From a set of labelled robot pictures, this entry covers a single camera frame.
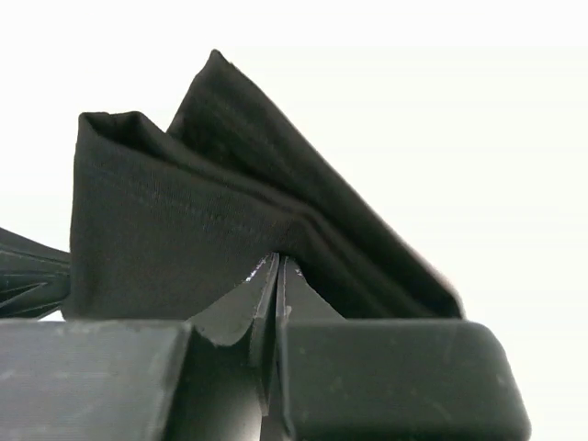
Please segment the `black skirt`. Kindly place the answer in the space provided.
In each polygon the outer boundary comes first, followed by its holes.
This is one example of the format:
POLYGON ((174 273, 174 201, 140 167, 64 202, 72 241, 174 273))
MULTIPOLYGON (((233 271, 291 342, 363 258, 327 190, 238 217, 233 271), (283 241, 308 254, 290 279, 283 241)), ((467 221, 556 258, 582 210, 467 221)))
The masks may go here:
POLYGON ((186 319, 276 252, 351 318, 457 318, 453 289, 220 52, 167 130, 81 114, 67 319, 186 319))

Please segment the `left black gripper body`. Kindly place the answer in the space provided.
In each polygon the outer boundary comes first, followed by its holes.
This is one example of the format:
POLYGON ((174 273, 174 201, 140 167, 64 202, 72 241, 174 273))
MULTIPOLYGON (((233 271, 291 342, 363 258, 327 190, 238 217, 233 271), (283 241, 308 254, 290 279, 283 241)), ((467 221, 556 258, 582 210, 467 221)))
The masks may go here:
POLYGON ((1 231, 1 317, 41 319, 70 294, 70 255, 1 231))

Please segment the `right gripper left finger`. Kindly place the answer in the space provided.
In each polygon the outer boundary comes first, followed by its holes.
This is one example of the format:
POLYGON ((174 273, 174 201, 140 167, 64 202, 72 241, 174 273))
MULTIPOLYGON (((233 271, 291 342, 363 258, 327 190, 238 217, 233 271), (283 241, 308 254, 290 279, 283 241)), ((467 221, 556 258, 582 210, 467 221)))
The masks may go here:
POLYGON ((278 264, 187 321, 2 321, 1 437, 260 439, 278 264))

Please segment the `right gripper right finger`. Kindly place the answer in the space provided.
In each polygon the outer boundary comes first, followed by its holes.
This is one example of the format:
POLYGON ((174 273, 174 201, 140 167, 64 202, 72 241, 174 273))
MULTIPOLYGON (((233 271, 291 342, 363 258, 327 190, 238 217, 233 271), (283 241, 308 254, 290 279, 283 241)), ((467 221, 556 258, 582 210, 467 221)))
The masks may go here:
POLYGON ((527 440, 499 340, 460 319, 346 319, 284 258, 282 412, 294 440, 527 440))

